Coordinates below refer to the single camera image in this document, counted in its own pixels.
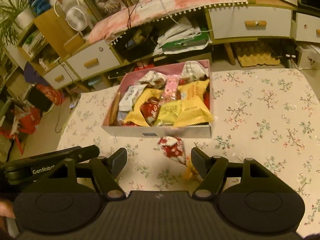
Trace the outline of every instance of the snack packet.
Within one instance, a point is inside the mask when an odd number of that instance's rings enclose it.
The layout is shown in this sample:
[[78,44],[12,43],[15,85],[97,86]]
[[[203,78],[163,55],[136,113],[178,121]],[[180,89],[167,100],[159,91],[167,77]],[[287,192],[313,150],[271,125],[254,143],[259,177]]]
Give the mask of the snack packet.
[[138,98],[136,104],[134,105],[134,108],[133,108],[134,110],[130,111],[126,116],[126,118],[124,119],[124,123],[133,122],[139,126],[147,126],[147,127],[150,126],[146,122],[146,119],[144,118],[143,114],[141,113],[140,107],[150,98],[156,98],[159,100],[162,92],[163,92],[162,90],[158,90],[158,89],[150,89],[150,88],[145,89],[141,94],[141,96]]
[[158,141],[158,145],[161,146],[164,156],[186,165],[186,154],[181,139],[165,136]]
[[160,110],[160,104],[159,99],[152,97],[149,98],[147,102],[143,103],[140,106],[140,111],[142,113],[142,116],[146,120],[147,124],[152,126],[155,120],[158,117],[158,113]]
[[155,126],[174,124],[180,114],[181,100],[165,103],[161,106]]
[[120,100],[119,111],[132,111],[135,102],[137,101],[137,99],[139,98],[146,86],[147,84],[129,86],[127,92],[124,94],[124,97]]
[[139,125],[133,123],[133,122],[127,122],[127,123],[124,123],[122,126],[132,126],[132,127],[138,127]]
[[181,101],[181,111],[174,127],[212,122],[213,115],[199,97]]
[[209,71],[197,61],[186,61],[181,73],[180,85],[209,77]]
[[118,120],[118,126],[122,126],[124,124],[124,119],[128,115],[128,112],[121,112],[118,111],[117,120]]
[[205,81],[195,81],[183,86],[178,86],[178,90],[181,93],[181,100],[191,100],[200,97],[200,99],[204,101],[203,94],[206,91],[209,82],[210,80],[207,79]]
[[205,104],[205,106],[210,109],[210,92],[209,91],[206,91],[204,94],[203,94],[203,102]]
[[186,171],[182,174],[182,177],[185,180],[190,180],[190,179],[195,179],[198,180],[199,182],[202,182],[202,178],[199,175],[199,173],[197,172],[196,168],[193,166],[192,162],[191,162],[191,157],[186,157],[186,166],[187,169]]
[[179,75],[168,75],[167,83],[164,87],[164,92],[162,93],[160,105],[177,100],[177,88],[179,84]]
[[116,93],[115,99],[113,100],[112,106],[110,108],[109,125],[113,125],[117,120],[119,101],[120,101],[120,92]]
[[136,84],[147,84],[148,88],[159,89],[164,86],[167,76],[150,70],[147,74],[145,74],[142,78],[140,78]]

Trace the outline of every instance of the blue plush toy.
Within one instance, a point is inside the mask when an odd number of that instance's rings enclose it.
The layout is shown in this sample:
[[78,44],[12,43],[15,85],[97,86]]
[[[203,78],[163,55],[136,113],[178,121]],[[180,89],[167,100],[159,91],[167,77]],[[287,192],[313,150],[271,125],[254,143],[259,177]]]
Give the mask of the blue plush toy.
[[33,8],[33,12],[37,16],[51,8],[48,0],[29,0],[29,5]]

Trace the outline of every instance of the desk fan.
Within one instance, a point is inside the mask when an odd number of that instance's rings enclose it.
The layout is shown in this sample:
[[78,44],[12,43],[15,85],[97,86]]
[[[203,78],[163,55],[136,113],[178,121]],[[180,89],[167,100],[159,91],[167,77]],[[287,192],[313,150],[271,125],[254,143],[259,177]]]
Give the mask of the desk fan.
[[73,6],[68,10],[66,20],[70,27],[78,32],[83,31],[87,26],[93,28],[86,8],[80,5]]
[[53,10],[58,17],[65,17],[68,10],[76,5],[79,5],[79,0],[56,0]]

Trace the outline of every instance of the white box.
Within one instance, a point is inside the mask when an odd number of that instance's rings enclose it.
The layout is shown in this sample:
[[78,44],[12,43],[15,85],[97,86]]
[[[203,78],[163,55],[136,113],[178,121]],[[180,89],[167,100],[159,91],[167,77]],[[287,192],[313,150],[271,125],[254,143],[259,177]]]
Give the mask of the white box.
[[298,69],[320,68],[320,48],[307,42],[298,41]]
[[[209,60],[200,60],[198,61],[203,67],[209,69],[209,78],[210,78],[210,63]],[[118,92],[121,92],[123,95],[129,86],[134,85],[135,81],[142,78],[150,70],[158,71],[160,73],[169,75],[169,74],[181,74],[184,66],[183,63],[176,63],[170,65],[164,65],[154,68],[142,69],[139,71],[134,71],[128,73],[120,84]],[[110,126],[109,118],[111,108],[114,105],[112,102],[110,108],[108,109],[107,116],[102,124],[102,128],[112,136],[125,136],[125,137],[163,137],[163,136],[174,136],[179,138],[211,138],[212,135],[212,124],[203,124],[203,125],[192,125],[186,127],[172,127],[172,126],[151,126],[151,127],[130,127],[130,126]]]

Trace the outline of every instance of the yellow snack bag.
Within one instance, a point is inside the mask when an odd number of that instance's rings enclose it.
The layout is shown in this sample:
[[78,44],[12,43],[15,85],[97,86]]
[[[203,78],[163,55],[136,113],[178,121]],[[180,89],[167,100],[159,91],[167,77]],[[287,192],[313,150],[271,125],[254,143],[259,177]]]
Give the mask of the yellow snack bag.
[[174,127],[212,122],[213,115],[199,97],[192,100],[181,100],[181,112]]
[[171,101],[161,106],[155,126],[174,124],[181,110],[181,100]]
[[181,93],[181,100],[192,100],[196,97],[200,97],[203,101],[203,94],[207,89],[210,80],[194,81],[186,85],[178,86],[178,90]]
[[140,111],[140,106],[145,103],[149,98],[155,97],[155,98],[160,98],[162,94],[162,90],[159,89],[145,89],[141,96],[138,98],[136,104],[133,107],[133,111],[130,111],[126,118],[124,119],[124,123],[128,122],[133,122],[136,125],[140,126],[150,126],[146,122],[146,119],[143,117],[141,111]]

